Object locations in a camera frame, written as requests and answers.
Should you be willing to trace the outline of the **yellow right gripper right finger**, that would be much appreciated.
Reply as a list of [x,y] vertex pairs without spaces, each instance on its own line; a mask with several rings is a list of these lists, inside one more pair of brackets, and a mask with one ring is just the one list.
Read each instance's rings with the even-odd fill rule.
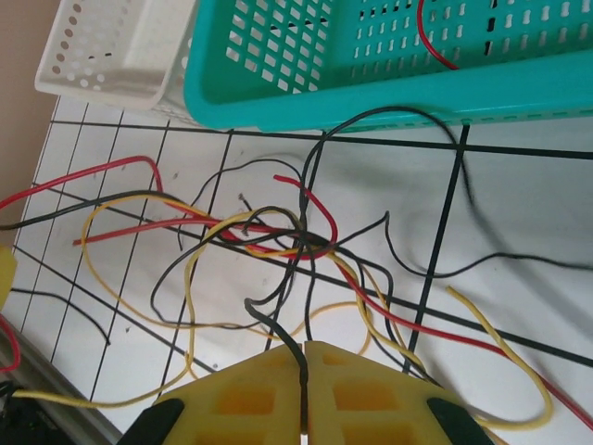
[[448,391],[321,341],[308,341],[310,444],[449,444],[463,417]]

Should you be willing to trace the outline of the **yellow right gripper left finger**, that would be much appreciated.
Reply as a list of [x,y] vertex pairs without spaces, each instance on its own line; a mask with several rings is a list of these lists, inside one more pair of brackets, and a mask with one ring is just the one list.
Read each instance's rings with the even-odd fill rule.
[[298,444],[301,388],[286,346],[163,394],[183,402],[167,444]]

